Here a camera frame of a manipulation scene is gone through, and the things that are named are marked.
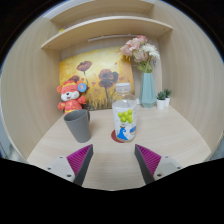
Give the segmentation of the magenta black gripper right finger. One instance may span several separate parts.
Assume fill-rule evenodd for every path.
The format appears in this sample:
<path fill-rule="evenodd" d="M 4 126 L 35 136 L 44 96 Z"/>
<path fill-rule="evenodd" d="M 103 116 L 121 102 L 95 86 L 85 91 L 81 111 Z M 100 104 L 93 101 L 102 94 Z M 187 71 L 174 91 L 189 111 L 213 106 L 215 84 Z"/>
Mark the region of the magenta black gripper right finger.
<path fill-rule="evenodd" d="M 154 182 L 154 173 L 161 160 L 161 156 L 138 144 L 135 145 L 134 154 L 138 161 L 145 184 Z"/>

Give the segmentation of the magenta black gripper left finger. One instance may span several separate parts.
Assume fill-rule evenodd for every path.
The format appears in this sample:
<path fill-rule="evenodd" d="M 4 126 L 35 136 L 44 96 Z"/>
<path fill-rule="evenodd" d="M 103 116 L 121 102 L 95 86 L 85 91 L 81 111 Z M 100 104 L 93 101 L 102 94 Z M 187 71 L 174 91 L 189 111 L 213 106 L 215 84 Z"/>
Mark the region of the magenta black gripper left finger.
<path fill-rule="evenodd" d="M 75 174 L 74 183 L 81 186 L 93 156 L 93 145 L 87 145 L 67 156 L 68 163 Z"/>

